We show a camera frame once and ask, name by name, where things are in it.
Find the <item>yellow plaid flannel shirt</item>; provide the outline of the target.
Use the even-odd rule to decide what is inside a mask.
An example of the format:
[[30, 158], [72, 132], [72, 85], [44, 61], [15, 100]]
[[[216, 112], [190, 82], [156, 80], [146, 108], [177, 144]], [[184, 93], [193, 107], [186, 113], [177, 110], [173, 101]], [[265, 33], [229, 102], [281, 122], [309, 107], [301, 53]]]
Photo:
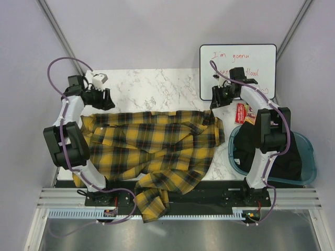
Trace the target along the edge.
[[101, 113], [83, 116], [81, 131], [94, 167], [109, 181], [136, 178], [144, 223], [169, 210], [169, 192], [186, 194], [205, 177], [224, 125], [212, 111]]

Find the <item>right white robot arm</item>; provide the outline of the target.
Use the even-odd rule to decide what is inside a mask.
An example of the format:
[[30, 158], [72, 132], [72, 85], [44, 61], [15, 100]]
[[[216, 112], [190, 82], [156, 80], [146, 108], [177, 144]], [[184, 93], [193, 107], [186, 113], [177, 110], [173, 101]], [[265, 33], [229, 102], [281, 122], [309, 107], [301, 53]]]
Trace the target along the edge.
[[247, 78], [244, 68], [236, 67], [229, 71], [233, 79], [218, 71], [213, 60], [210, 66], [216, 72], [218, 85], [212, 87], [210, 109], [224, 107], [236, 98], [244, 100], [255, 112], [254, 125], [255, 156], [251, 169], [245, 178], [245, 189], [240, 192], [240, 200], [251, 206], [259, 199], [259, 194], [269, 185], [267, 179], [277, 156], [284, 155], [291, 144], [291, 112], [286, 107], [279, 107], [261, 90], [258, 82]]

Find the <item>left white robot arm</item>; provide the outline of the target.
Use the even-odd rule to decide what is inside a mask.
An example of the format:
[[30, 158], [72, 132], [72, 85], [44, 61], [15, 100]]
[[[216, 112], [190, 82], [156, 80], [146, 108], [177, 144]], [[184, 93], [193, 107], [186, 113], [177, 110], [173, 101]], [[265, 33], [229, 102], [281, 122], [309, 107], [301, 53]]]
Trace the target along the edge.
[[69, 87], [60, 92], [60, 114], [52, 126], [43, 130], [55, 166], [70, 170], [89, 192], [98, 192], [96, 198], [104, 206], [114, 202], [115, 193], [107, 188], [107, 179], [90, 161], [90, 150], [81, 131], [81, 113], [85, 106], [105, 111], [115, 107], [110, 89], [104, 88], [107, 80], [106, 74], [93, 74], [92, 81], [85, 86], [84, 76], [68, 77]]

